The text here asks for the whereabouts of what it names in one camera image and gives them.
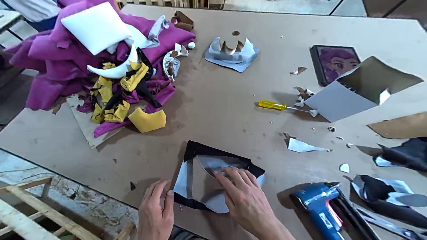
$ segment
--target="person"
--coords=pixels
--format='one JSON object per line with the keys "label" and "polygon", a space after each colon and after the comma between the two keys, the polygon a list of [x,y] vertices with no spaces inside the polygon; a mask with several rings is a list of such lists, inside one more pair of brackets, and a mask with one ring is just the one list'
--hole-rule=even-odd
{"label": "person", "polygon": [[0,0],[11,10],[21,13],[38,32],[53,29],[58,13],[56,0]]}
{"label": "person", "polygon": [[[260,240],[295,240],[288,229],[274,215],[258,184],[247,170],[235,167],[222,169],[232,181],[218,171],[215,177],[225,188],[225,203],[230,216]],[[169,190],[161,207],[160,196],[170,180],[162,179],[146,191],[139,208],[139,240],[167,240],[173,228],[173,190]]]}

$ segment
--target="blue tool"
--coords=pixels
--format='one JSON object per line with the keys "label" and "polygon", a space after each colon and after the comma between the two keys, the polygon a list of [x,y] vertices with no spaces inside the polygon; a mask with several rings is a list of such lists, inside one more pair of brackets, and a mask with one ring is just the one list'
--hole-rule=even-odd
{"label": "blue tool", "polygon": [[311,220],[325,240],[343,240],[339,233],[342,225],[334,218],[336,213],[329,205],[329,201],[340,194],[337,191],[339,184],[333,184],[335,183],[329,184],[331,187],[326,184],[310,184],[291,194],[291,199],[295,205],[302,205],[309,212]]}
{"label": "blue tool", "polygon": [[343,221],[332,209],[330,202],[340,209],[363,239],[379,240],[372,227],[341,192],[338,182],[310,184],[292,193],[290,197],[296,206],[302,206],[308,211],[325,240],[344,240],[340,233]]}

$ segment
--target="wooden slat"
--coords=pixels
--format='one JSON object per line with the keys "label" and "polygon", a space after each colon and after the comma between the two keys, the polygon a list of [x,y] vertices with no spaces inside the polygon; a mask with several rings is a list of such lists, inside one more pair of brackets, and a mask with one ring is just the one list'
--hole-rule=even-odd
{"label": "wooden slat", "polygon": [[130,222],[126,224],[126,226],[120,231],[120,233],[117,235],[114,240],[127,240],[130,233],[132,232],[132,229],[135,228],[135,224],[133,222]]}
{"label": "wooden slat", "polygon": [[53,234],[53,235],[55,235],[55,236],[59,236],[59,235],[61,235],[61,234],[65,233],[66,231],[67,231],[67,230],[66,230],[64,227],[62,227],[62,228],[60,228],[60,229],[58,229],[58,230],[54,231],[52,234]]}
{"label": "wooden slat", "polygon": [[41,212],[47,218],[56,222],[58,225],[65,227],[67,231],[72,233],[74,236],[80,238],[81,240],[100,240],[91,232],[84,229],[82,226],[78,225],[77,223],[71,221],[64,215],[60,214],[55,209],[51,208],[44,202],[40,201],[39,199],[35,198],[33,195],[29,194],[28,192],[23,191],[16,186],[8,186],[6,187],[6,190],[12,193],[13,195],[15,195],[24,203],[30,205],[37,211]]}
{"label": "wooden slat", "polygon": [[[31,220],[34,220],[34,219],[39,218],[41,216],[43,216],[43,214],[41,212],[37,212],[37,213],[29,216],[28,218],[31,219]],[[11,227],[9,227],[9,226],[0,229],[0,236],[3,236],[3,235],[5,235],[6,233],[8,233],[10,231],[13,231],[13,229]]]}
{"label": "wooden slat", "polygon": [[0,221],[26,240],[59,240],[59,238],[1,199]]}
{"label": "wooden slat", "polygon": [[[38,186],[38,185],[50,183],[51,181],[52,181],[51,177],[45,177],[45,178],[36,179],[34,181],[29,181],[29,182],[23,182],[23,183],[20,183],[20,184],[16,184],[14,186],[19,187],[20,189],[27,189],[27,188],[35,187],[35,186]],[[7,187],[0,188],[0,193],[6,193],[7,192],[6,188]]]}

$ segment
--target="purple-haired character illustration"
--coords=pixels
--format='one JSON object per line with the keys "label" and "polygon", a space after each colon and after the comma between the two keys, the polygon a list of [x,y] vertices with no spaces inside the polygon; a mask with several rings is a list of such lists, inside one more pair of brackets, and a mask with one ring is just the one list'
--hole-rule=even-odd
{"label": "purple-haired character illustration", "polygon": [[327,83],[335,81],[360,63],[355,54],[340,48],[323,48],[320,50],[319,58]]}

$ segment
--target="framed picture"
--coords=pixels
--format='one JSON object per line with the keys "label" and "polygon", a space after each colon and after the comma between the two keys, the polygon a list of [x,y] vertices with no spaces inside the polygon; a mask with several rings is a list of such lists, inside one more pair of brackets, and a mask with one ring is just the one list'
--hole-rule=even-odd
{"label": "framed picture", "polygon": [[360,63],[352,47],[314,45],[310,48],[310,54],[317,81],[324,87]]}

